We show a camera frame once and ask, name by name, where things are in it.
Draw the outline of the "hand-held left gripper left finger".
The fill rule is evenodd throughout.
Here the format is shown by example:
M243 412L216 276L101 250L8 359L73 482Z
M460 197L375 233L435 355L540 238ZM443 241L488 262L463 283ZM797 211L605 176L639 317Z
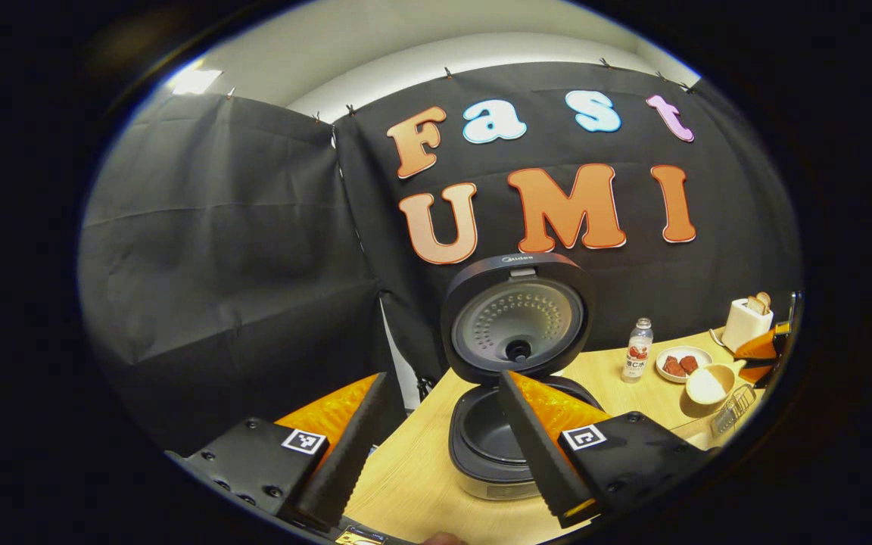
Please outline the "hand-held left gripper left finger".
M167 456L266 517L329 531L376 443L388 393L387 373L375 373L276 421L246 418L189 456Z

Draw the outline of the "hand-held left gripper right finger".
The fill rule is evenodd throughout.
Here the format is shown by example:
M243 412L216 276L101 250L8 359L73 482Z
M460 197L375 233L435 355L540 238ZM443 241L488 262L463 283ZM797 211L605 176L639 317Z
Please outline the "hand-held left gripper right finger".
M538 380L503 372L498 399L561 527L643 508L702 469L702 449L640 412L609 416Z

